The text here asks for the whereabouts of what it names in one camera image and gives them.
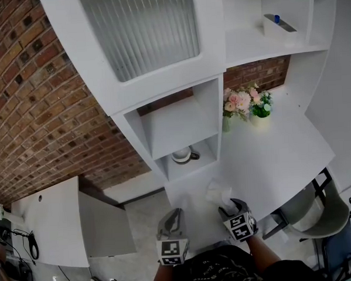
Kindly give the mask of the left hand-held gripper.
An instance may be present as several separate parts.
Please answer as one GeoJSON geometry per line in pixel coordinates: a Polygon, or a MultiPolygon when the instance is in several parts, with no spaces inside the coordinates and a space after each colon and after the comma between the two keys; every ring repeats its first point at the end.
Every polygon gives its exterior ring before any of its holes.
{"type": "Polygon", "coordinates": [[[157,227],[156,249],[159,262],[163,266],[184,264],[189,239],[186,234],[185,219],[182,208],[168,212],[157,227]]]}

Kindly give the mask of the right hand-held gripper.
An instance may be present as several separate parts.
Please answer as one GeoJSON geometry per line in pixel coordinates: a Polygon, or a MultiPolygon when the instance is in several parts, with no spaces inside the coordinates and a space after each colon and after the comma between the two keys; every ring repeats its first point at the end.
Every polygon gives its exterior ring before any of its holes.
{"type": "Polygon", "coordinates": [[[257,234],[257,221],[246,202],[237,198],[231,198],[230,202],[233,206],[228,206],[228,209],[219,207],[218,212],[231,238],[243,242],[257,234]]]}

